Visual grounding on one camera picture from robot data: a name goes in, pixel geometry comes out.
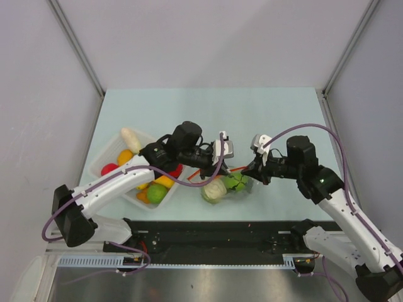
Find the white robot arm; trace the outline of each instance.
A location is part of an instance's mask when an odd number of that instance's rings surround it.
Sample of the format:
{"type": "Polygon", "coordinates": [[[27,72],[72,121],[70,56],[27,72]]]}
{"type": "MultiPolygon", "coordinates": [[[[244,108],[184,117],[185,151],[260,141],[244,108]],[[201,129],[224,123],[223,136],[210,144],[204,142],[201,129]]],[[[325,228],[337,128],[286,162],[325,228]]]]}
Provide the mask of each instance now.
{"type": "MultiPolygon", "coordinates": [[[[172,135],[165,135],[155,143],[148,144],[125,165],[96,181],[73,190],[66,185],[58,187],[54,192],[52,217],[43,228],[42,238],[49,242],[63,238],[68,247],[76,247],[87,242],[96,230],[98,233],[102,230],[106,234],[103,240],[108,240],[108,232],[113,232],[122,240],[127,239],[129,227],[122,228],[122,221],[117,220],[114,224],[111,220],[95,216],[115,197],[161,175],[170,177],[167,173],[174,171],[178,164],[199,168],[202,179],[209,176],[213,180],[218,174],[229,173],[224,159],[233,157],[234,149],[226,132],[220,132],[220,140],[204,143],[207,148],[202,148],[202,143],[197,144],[201,137],[202,129],[186,121],[177,126],[172,135]],[[53,219],[62,237],[47,237],[47,228],[53,219]]],[[[208,182],[197,185],[176,181],[186,186],[203,186],[208,182]]]]}
{"type": "Polygon", "coordinates": [[[273,156],[270,141],[266,135],[254,137],[251,149],[255,159],[241,173],[266,185],[272,177],[295,179],[300,192],[329,214],[352,244],[338,240],[310,220],[296,225],[292,234],[355,278],[370,301],[386,301],[402,289],[402,250],[359,209],[337,174],[319,165],[308,137],[289,138],[288,156],[280,158],[273,156]]]}

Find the white wall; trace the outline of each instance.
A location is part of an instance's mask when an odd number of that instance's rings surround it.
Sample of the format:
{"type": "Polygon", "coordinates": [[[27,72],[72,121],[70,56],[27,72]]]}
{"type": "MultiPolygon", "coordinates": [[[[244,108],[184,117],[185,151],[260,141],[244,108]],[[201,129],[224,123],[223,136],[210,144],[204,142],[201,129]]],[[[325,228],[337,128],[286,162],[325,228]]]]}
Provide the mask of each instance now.
{"type": "Polygon", "coordinates": [[[322,88],[369,2],[60,0],[107,88],[322,88]]]}
{"type": "Polygon", "coordinates": [[[44,0],[0,9],[0,301],[43,254],[53,190],[79,177],[100,100],[44,0]]]}
{"type": "Polygon", "coordinates": [[[385,0],[332,88],[329,103],[361,204],[403,247],[403,2],[385,0]]]}

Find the red pepper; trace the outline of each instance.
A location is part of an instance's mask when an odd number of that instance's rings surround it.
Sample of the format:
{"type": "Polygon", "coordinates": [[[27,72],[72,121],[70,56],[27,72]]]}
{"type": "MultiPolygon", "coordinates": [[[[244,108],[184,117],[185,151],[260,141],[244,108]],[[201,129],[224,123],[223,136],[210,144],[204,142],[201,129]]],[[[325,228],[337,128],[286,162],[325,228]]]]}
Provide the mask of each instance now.
{"type": "Polygon", "coordinates": [[[183,165],[182,165],[182,164],[179,164],[179,165],[176,167],[176,170],[175,170],[175,171],[172,171],[172,172],[170,172],[170,173],[168,173],[168,174],[169,174],[170,176],[173,176],[173,177],[175,177],[175,178],[178,178],[179,175],[181,175],[182,170],[183,170],[183,165]]]}
{"type": "Polygon", "coordinates": [[[101,176],[104,176],[105,174],[107,174],[107,173],[109,173],[109,172],[111,172],[111,171],[113,171],[113,170],[115,170],[117,168],[119,168],[119,166],[116,165],[116,164],[107,164],[102,168],[101,176]]]}

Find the metal frame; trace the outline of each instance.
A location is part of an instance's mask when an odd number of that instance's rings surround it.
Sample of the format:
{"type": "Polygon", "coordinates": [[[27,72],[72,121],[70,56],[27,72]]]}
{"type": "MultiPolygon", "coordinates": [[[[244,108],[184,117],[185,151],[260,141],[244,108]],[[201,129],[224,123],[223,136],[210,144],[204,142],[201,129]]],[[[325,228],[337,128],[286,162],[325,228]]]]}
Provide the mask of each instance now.
{"type": "Polygon", "coordinates": [[[97,91],[101,99],[103,99],[105,96],[105,91],[103,90],[94,69],[89,63],[89,60],[84,53],[84,50],[82,49],[82,46],[80,45],[79,40],[77,39],[77,36],[69,23],[69,20],[67,20],[67,17],[63,12],[62,7],[60,6],[60,3],[58,2],[58,0],[47,0],[47,2],[56,17],[56,20],[59,22],[59,25],[62,28],[65,37],[69,41],[74,53],[77,55],[78,61],[80,61],[95,90],[97,91]]]}
{"type": "Polygon", "coordinates": [[[325,87],[323,88],[323,95],[327,97],[329,94],[334,82],[338,78],[339,74],[343,70],[343,67],[346,65],[350,55],[352,54],[353,50],[355,49],[355,46],[362,36],[362,33],[365,31],[367,28],[370,20],[372,19],[372,16],[375,14],[375,11],[379,7],[379,4],[383,2],[383,0],[371,0],[369,5],[367,6],[363,16],[360,19],[360,22],[358,23],[353,35],[351,36],[350,40],[347,43],[346,48],[343,51],[343,54],[341,55],[341,58],[339,59],[339,62],[337,63],[336,67],[332,71],[332,74],[327,81],[325,87]]]}
{"type": "MultiPolygon", "coordinates": [[[[90,268],[110,268],[110,269],[136,269],[141,264],[125,264],[125,258],[140,254],[130,255],[65,255],[60,258],[58,267],[90,267],[90,268]]],[[[282,264],[265,264],[250,266],[229,266],[229,265],[188,265],[188,264],[149,264],[150,269],[295,269],[292,256],[283,255],[282,264]]]]}

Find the fake fruit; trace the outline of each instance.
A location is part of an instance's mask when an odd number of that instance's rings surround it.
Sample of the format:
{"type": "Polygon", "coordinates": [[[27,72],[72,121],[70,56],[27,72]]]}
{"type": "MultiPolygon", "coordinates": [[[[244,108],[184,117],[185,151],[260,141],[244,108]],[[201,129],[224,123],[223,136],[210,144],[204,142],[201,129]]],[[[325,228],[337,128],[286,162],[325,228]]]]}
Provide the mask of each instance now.
{"type": "Polygon", "coordinates": [[[129,149],[123,150],[118,156],[118,165],[121,166],[126,164],[130,159],[133,158],[133,156],[133,152],[129,149]]]}
{"type": "Polygon", "coordinates": [[[168,189],[162,184],[152,184],[147,189],[147,199],[150,203],[160,203],[167,193],[168,189]]]}
{"type": "Polygon", "coordinates": [[[150,203],[150,201],[147,198],[147,191],[148,188],[144,189],[143,191],[139,192],[136,194],[136,197],[138,200],[141,200],[143,203],[150,203]]]}
{"type": "Polygon", "coordinates": [[[171,189],[172,186],[174,185],[174,181],[165,175],[158,177],[155,181],[156,184],[162,184],[164,187],[171,189]]]}
{"type": "Polygon", "coordinates": [[[227,194],[227,189],[221,179],[214,179],[210,184],[202,187],[201,195],[212,204],[219,203],[221,197],[227,194]]]}
{"type": "Polygon", "coordinates": [[[147,183],[147,184],[141,184],[141,185],[139,185],[138,187],[136,187],[136,189],[138,189],[138,190],[144,190],[146,187],[148,187],[149,186],[149,184],[147,183]]]}
{"type": "Polygon", "coordinates": [[[172,171],[172,172],[170,172],[170,173],[168,173],[168,174],[169,174],[170,176],[173,176],[173,177],[175,177],[175,178],[178,178],[179,175],[181,175],[182,170],[183,170],[183,165],[182,165],[182,164],[179,164],[179,165],[177,166],[177,168],[176,168],[175,171],[172,171]]]}
{"type": "Polygon", "coordinates": [[[116,164],[107,164],[107,165],[105,165],[101,170],[101,176],[104,176],[105,174],[115,170],[116,168],[119,168],[119,166],[116,165],[116,164]]]}
{"type": "Polygon", "coordinates": [[[140,153],[141,143],[133,130],[129,128],[122,128],[120,130],[120,136],[123,138],[130,151],[132,151],[134,154],[140,153]]]}
{"type": "Polygon", "coordinates": [[[245,189],[247,184],[247,176],[242,175],[240,172],[236,172],[223,177],[222,181],[228,190],[239,192],[245,189]]]}

